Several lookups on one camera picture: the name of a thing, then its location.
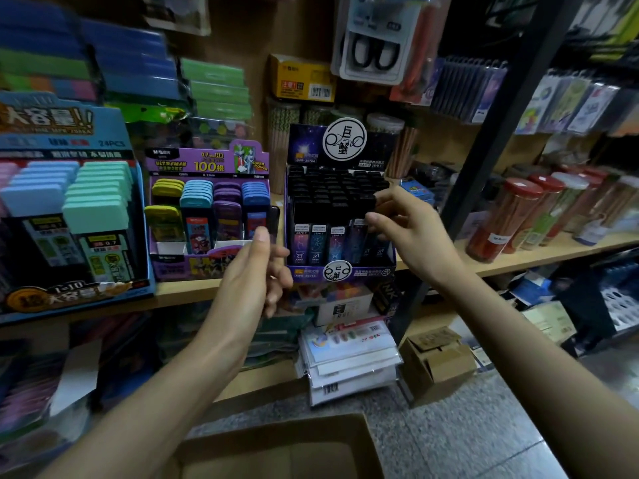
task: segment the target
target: gray speckled floor tile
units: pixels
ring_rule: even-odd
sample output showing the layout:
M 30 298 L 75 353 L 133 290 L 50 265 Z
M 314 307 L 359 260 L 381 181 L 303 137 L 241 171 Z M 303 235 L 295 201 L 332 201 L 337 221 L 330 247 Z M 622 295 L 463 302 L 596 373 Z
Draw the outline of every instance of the gray speckled floor tile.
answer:
M 435 477 L 479 474 L 542 440 L 496 372 L 404 417 Z
M 316 416 L 363 413 L 366 415 L 375 440 L 379 459 L 387 478 L 428 478 L 428 465 L 417 447 L 413 436 L 407 433 L 402 409 L 395 397 L 396 386 L 372 390 L 345 397 L 313 409 L 307 395 L 297 395 L 287 400 L 240 413 L 215 422 L 206 423 L 191 430 L 189 437 L 217 434 L 237 428 L 255 427 L 280 420 Z
M 562 467 L 545 442 L 532 446 L 485 472 L 482 479 L 565 479 Z

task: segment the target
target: floor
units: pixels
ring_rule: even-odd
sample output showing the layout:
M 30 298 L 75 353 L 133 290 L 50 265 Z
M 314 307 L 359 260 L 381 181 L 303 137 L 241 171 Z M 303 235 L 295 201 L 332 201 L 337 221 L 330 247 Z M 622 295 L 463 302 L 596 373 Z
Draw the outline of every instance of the floor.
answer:
M 587 356 L 582 363 L 639 408 L 639 343 Z M 497 372 L 475 376 L 451 397 L 414 410 L 398 386 L 313 410 L 307 396 L 298 395 L 201 425 L 190 436 L 355 412 L 366 414 L 387 478 L 566 477 Z

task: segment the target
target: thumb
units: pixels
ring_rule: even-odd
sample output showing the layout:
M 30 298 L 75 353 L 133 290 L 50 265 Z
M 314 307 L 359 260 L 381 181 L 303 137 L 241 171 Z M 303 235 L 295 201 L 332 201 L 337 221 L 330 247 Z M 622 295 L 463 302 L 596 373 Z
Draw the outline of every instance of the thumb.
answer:
M 266 227 L 258 227 L 253 234 L 245 269 L 249 275 L 264 279 L 267 275 L 268 261 L 271 256 L 271 240 Z
M 366 214 L 366 221 L 369 225 L 374 226 L 378 232 L 386 235 L 393 243 L 399 241 L 402 238 L 403 233 L 406 231 L 406 229 L 397 225 L 393 222 L 393 220 L 381 213 L 368 212 Z

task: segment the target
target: person's right hand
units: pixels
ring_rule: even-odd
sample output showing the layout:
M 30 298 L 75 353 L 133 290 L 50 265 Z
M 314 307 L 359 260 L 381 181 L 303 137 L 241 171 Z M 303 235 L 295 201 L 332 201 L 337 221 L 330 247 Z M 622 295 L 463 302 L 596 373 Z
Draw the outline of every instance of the person's right hand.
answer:
M 401 186 L 375 193 L 375 212 L 366 214 L 373 232 L 393 242 L 399 256 L 423 281 L 444 285 L 463 271 L 442 220 L 435 209 Z

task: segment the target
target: person's left hand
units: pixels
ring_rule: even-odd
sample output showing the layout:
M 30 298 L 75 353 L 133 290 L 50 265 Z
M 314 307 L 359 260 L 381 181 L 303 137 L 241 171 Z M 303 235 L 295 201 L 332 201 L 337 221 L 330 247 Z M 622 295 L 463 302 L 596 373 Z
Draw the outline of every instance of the person's left hand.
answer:
M 288 249 L 270 244 L 265 227 L 256 228 L 251 244 L 240 250 L 224 273 L 194 342 L 205 347 L 220 342 L 239 345 L 244 356 L 260 317 L 271 317 L 283 289 L 293 285 L 291 271 L 282 261 L 288 254 Z

